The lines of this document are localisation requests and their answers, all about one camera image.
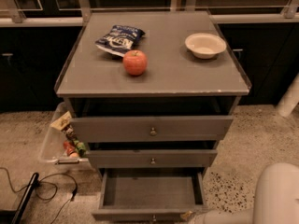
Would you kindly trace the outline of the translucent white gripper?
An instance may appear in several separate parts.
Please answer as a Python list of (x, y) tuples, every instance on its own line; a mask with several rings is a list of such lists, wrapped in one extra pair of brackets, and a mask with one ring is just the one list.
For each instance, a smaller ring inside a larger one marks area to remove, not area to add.
[(193, 211), (187, 211), (180, 215), (180, 217), (187, 221), (187, 224), (205, 224), (205, 214), (194, 213)]

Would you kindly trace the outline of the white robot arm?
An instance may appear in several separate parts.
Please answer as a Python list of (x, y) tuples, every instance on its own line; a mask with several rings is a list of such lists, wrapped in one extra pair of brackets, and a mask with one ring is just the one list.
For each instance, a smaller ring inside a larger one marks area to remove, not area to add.
[(257, 181), (251, 209), (233, 214), (188, 211), (181, 217), (187, 224), (299, 224), (299, 167), (282, 162), (268, 165)]

